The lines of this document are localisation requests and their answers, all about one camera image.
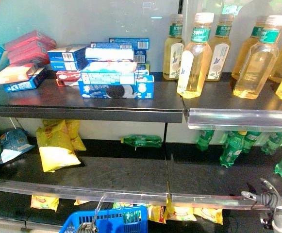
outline white bottle cap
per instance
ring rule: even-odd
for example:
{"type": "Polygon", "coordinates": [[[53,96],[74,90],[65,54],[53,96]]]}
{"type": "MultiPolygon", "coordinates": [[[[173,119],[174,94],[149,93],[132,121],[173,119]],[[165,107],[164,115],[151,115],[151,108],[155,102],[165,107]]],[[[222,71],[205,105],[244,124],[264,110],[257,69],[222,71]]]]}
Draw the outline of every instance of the white bottle cap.
{"type": "Polygon", "coordinates": [[[273,26],[282,26],[282,16],[278,16],[278,15],[268,16],[265,24],[270,24],[273,26]]]}
{"type": "Polygon", "coordinates": [[[219,21],[220,22],[232,22],[234,15],[220,15],[219,21]]]}
{"type": "Polygon", "coordinates": [[[212,23],[214,19],[214,13],[212,12],[200,12],[195,15],[195,23],[212,23]]]}

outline red box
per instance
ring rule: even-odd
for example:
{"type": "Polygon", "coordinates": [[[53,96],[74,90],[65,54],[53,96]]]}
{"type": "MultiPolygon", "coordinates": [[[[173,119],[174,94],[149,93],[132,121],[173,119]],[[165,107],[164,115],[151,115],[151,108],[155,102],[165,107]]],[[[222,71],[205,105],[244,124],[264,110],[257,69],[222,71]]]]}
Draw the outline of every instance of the red box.
{"type": "Polygon", "coordinates": [[[7,51],[12,51],[12,50],[15,50],[16,48],[19,48],[21,46],[25,46],[25,45],[31,43],[34,40],[41,41],[45,44],[49,44],[50,46],[54,46],[54,47],[57,45],[55,40],[53,40],[50,37],[42,34],[40,31],[35,30],[35,31],[32,31],[32,32],[27,33],[25,35],[22,35],[15,40],[7,42],[5,44],[5,49],[7,51]]]}
{"type": "Polygon", "coordinates": [[[37,70],[34,63],[24,65],[12,64],[0,72],[0,84],[16,83],[29,80],[37,70]]]}

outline product label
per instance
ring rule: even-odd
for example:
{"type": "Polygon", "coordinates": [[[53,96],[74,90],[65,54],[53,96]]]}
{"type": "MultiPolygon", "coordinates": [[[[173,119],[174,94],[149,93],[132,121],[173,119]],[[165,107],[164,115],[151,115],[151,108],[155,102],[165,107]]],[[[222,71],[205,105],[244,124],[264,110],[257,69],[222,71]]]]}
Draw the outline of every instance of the product label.
{"type": "Polygon", "coordinates": [[[229,35],[231,29],[232,29],[231,25],[218,25],[216,28],[215,35],[220,35],[220,36],[229,35]]]}
{"type": "Polygon", "coordinates": [[[279,30],[262,30],[259,41],[262,43],[274,44],[278,34],[279,30]]]}
{"type": "Polygon", "coordinates": [[[169,35],[171,36],[182,35],[182,29],[183,29],[183,25],[171,25],[169,35]]]}
{"type": "Polygon", "coordinates": [[[193,54],[188,50],[184,51],[182,54],[182,62],[180,68],[177,93],[184,93],[186,91],[193,61],[194,61],[193,54]]]}
{"type": "Polygon", "coordinates": [[[210,29],[208,28],[193,28],[193,33],[191,34],[192,42],[207,42],[210,35],[210,29]]]}
{"type": "Polygon", "coordinates": [[[260,37],[263,27],[254,27],[251,36],[260,37]]]}
{"type": "Polygon", "coordinates": [[[218,44],[214,48],[208,79],[219,80],[222,69],[229,51],[229,45],[218,44]]]}
{"type": "Polygon", "coordinates": [[[184,45],[182,43],[175,43],[170,48],[170,79],[179,78],[183,49],[184,45]]]}

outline yellow chip bag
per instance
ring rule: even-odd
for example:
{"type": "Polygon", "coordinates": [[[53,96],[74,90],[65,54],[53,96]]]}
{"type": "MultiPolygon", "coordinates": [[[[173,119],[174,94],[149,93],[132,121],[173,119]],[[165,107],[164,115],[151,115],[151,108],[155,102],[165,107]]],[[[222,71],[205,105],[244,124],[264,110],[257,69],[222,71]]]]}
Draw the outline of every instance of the yellow chip bag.
{"type": "MultiPolygon", "coordinates": [[[[57,120],[57,119],[44,119],[43,125],[48,126],[52,124],[57,124],[60,121],[61,120],[57,120]]],[[[74,150],[86,150],[86,147],[84,146],[82,139],[78,135],[80,120],[65,120],[65,123],[74,150]]]]}
{"type": "Polygon", "coordinates": [[[58,205],[58,198],[32,195],[31,208],[57,211],[58,205]]]}
{"type": "Polygon", "coordinates": [[[223,225],[223,209],[193,208],[194,214],[223,225]]]}
{"type": "Polygon", "coordinates": [[[90,202],[89,200],[75,200],[74,205],[81,205],[90,202]]]}
{"type": "Polygon", "coordinates": [[[44,172],[81,163],[74,154],[64,120],[38,128],[36,139],[44,172]]]}
{"type": "Polygon", "coordinates": [[[166,224],[166,220],[164,218],[164,213],[165,213],[164,206],[149,205],[147,206],[147,212],[148,212],[148,220],[166,224]]]}
{"type": "Polygon", "coordinates": [[[197,221],[193,208],[173,206],[169,198],[166,199],[165,220],[197,221]]]}

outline bottle neck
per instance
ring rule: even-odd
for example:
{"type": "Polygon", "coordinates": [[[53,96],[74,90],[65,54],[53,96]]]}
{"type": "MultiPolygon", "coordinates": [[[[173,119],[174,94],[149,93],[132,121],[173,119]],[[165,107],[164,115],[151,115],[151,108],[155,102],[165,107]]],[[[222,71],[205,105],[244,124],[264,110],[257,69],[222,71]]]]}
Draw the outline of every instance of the bottle neck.
{"type": "Polygon", "coordinates": [[[206,43],[209,40],[211,23],[195,23],[191,34],[191,41],[195,43],[206,43]]]}
{"type": "Polygon", "coordinates": [[[219,22],[216,28],[215,37],[228,38],[231,29],[232,29],[232,24],[230,22],[219,22]]]}

